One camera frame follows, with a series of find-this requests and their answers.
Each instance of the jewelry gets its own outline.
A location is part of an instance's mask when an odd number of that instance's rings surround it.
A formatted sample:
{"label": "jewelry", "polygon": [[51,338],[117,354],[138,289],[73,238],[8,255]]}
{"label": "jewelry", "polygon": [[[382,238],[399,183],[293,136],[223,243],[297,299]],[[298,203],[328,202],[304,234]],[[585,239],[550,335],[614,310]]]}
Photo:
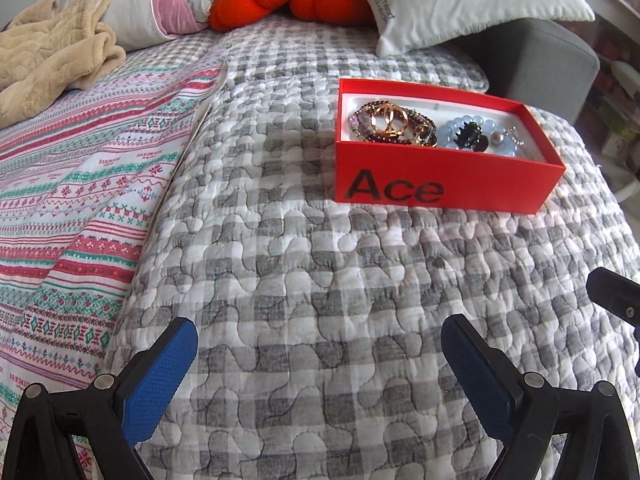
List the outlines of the jewelry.
{"label": "jewelry", "polygon": [[[392,125],[394,117],[396,116],[396,112],[399,112],[400,116],[402,117],[402,127],[399,130],[396,130]],[[384,130],[378,129],[377,118],[380,115],[382,115],[385,119],[386,127]],[[404,134],[404,131],[409,125],[409,117],[407,116],[406,110],[404,110],[404,108],[401,108],[393,103],[383,102],[380,106],[373,110],[370,122],[371,127],[377,134],[387,137],[400,137],[402,134]]]}
{"label": "jewelry", "polygon": [[[399,114],[402,127],[396,129],[392,121]],[[383,116],[386,127],[377,127],[376,118]],[[438,139],[435,135],[436,125],[428,117],[409,108],[403,108],[389,101],[373,101],[360,107],[350,118],[351,131],[366,142],[386,142],[414,146],[436,146]],[[406,137],[406,130],[411,127],[413,137]]]}
{"label": "jewelry", "polygon": [[[478,137],[478,129],[480,129],[482,137],[486,140]],[[436,136],[438,137],[438,144],[445,148],[484,152],[490,146],[491,153],[494,155],[516,156],[518,151],[521,151],[527,158],[530,158],[524,147],[524,142],[518,136],[518,131],[515,127],[507,131],[506,128],[494,123],[491,119],[484,120],[481,116],[471,117],[465,115],[456,117],[440,126],[436,130]],[[478,139],[478,143],[470,146],[473,138]]]}

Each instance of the red box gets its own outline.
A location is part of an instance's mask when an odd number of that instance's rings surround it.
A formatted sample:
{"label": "red box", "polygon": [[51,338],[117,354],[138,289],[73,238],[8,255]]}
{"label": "red box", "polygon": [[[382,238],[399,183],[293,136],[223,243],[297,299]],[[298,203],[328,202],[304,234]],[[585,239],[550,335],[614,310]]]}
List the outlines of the red box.
{"label": "red box", "polygon": [[[438,126],[444,115],[446,120],[465,114],[497,118],[501,125],[517,127],[536,160],[358,140],[351,132],[350,115],[379,99],[426,114]],[[335,168],[336,202],[524,214],[540,209],[565,169],[521,103],[451,88],[366,79],[340,80]]]}

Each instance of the beige fleece blanket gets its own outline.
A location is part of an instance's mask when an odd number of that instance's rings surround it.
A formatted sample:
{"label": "beige fleece blanket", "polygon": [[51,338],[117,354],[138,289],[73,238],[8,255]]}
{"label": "beige fleece blanket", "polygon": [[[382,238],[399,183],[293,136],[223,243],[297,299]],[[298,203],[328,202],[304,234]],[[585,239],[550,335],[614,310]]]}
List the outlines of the beige fleece blanket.
{"label": "beige fleece blanket", "polygon": [[87,89],[125,60],[111,27],[111,0],[55,0],[25,9],[0,32],[0,128],[36,116],[65,89]]}

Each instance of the gray checkered quilt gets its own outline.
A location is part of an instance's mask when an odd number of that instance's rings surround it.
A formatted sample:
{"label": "gray checkered quilt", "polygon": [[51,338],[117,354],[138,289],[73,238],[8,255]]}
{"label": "gray checkered quilt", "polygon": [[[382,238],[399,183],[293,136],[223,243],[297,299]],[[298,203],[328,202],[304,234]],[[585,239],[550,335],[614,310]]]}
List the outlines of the gray checkered quilt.
{"label": "gray checkered quilt", "polygon": [[454,313],[553,385],[611,381],[636,439],[632,331],[584,283],[596,266],[636,276],[640,253],[568,123],[532,111],[567,166],[534,216],[332,200],[339,77],[486,89],[452,48],[380,59],[376,39],[278,17],[220,36],[226,86],[107,356],[117,372],[172,317],[198,327],[196,362],[140,445],[158,480],[482,478],[498,444],[440,350]]}

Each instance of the pink pillowcase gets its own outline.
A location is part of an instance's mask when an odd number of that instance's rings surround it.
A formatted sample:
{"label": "pink pillowcase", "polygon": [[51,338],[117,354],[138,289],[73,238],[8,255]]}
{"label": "pink pillowcase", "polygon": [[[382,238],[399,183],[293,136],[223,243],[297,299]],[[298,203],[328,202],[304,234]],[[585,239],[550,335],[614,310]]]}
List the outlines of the pink pillowcase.
{"label": "pink pillowcase", "polygon": [[198,23],[186,0],[151,0],[158,28],[167,35],[193,34],[207,28]]}

